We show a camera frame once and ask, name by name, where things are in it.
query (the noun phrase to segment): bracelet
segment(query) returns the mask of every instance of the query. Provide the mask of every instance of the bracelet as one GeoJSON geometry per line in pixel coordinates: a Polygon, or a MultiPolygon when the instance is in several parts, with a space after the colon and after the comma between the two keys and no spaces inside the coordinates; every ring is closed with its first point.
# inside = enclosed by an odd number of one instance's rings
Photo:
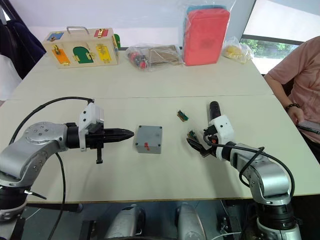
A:
{"type": "Polygon", "coordinates": [[[298,109],[301,108],[298,103],[291,103],[285,107],[285,111],[288,112],[289,108],[291,108],[291,107],[297,107],[298,109]]]}

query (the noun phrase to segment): clear plastic bag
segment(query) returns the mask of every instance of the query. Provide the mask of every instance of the clear plastic bag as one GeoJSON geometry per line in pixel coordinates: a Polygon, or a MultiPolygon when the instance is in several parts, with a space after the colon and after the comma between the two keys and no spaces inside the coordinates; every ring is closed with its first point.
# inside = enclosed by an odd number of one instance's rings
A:
{"type": "Polygon", "coordinates": [[[223,44],[222,55],[241,64],[245,64],[254,57],[254,53],[250,47],[246,44],[240,43],[235,36],[225,41],[223,44]]]}
{"type": "Polygon", "coordinates": [[[139,44],[126,51],[129,61],[143,71],[154,71],[167,64],[183,64],[179,47],[175,45],[139,44]]]}
{"type": "Polygon", "coordinates": [[[183,60],[186,65],[215,64],[221,54],[236,0],[184,0],[183,60]]]}

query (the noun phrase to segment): yellow object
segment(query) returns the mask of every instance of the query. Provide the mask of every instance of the yellow object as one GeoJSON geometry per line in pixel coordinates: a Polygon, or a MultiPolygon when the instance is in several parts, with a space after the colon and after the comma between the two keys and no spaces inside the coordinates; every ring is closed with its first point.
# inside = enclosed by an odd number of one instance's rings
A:
{"type": "Polygon", "coordinates": [[[110,63],[111,57],[110,57],[107,46],[104,46],[102,44],[98,44],[96,46],[96,51],[98,52],[99,58],[101,59],[101,61],[103,61],[105,64],[110,63]]]}
{"type": "Polygon", "coordinates": [[[233,58],[237,58],[237,57],[243,57],[244,54],[242,53],[241,49],[237,46],[227,46],[225,48],[225,51],[224,51],[224,56],[227,57],[227,58],[230,58],[230,59],[233,59],[233,58]]]}
{"type": "Polygon", "coordinates": [[[94,54],[93,52],[87,52],[85,55],[89,60],[94,60],[96,58],[96,54],[94,54]]]}
{"type": "Polygon", "coordinates": [[[77,62],[80,61],[80,58],[78,57],[78,55],[73,55],[73,59],[74,59],[75,61],[77,61],[77,62]]]}
{"type": "Polygon", "coordinates": [[[115,36],[114,36],[114,35],[112,35],[112,42],[113,42],[113,47],[114,47],[114,49],[115,49],[115,54],[118,56],[118,52],[119,52],[119,50],[118,50],[117,41],[116,41],[116,39],[115,39],[115,36]]]}
{"type": "Polygon", "coordinates": [[[104,32],[104,30],[105,30],[104,28],[102,28],[102,29],[100,28],[100,29],[99,29],[98,39],[101,38],[102,33],[104,32]]]}
{"type": "Polygon", "coordinates": [[[55,54],[60,55],[60,50],[57,45],[53,45],[53,50],[55,51],[55,54]]]}

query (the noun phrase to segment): small electronic component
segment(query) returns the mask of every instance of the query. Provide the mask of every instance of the small electronic component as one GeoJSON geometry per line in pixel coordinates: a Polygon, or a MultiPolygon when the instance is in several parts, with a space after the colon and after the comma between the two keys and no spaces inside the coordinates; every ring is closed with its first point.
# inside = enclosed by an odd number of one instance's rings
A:
{"type": "Polygon", "coordinates": [[[182,122],[188,121],[189,119],[181,110],[178,111],[177,116],[181,119],[182,122]]]}
{"type": "Polygon", "coordinates": [[[199,140],[198,140],[198,138],[197,138],[197,135],[196,135],[196,133],[195,133],[193,130],[191,130],[190,132],[188,132],[187,136],[188,136],[188,138],[193,139],[193,140],[195,140],[196,142],[199,142],[199,140]]]}

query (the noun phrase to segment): smartphone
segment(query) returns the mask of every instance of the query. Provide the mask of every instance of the smartphone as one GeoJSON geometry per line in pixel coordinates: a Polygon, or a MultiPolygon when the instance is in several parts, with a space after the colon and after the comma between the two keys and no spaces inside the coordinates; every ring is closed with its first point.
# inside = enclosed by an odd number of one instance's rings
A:
{"type": "Polygon", "coordinates": [[[302,130],[306,130],[320,135],[320,123],[318,122],[305,120],[301,123],[298,123],[297,127],[302,130]]]}

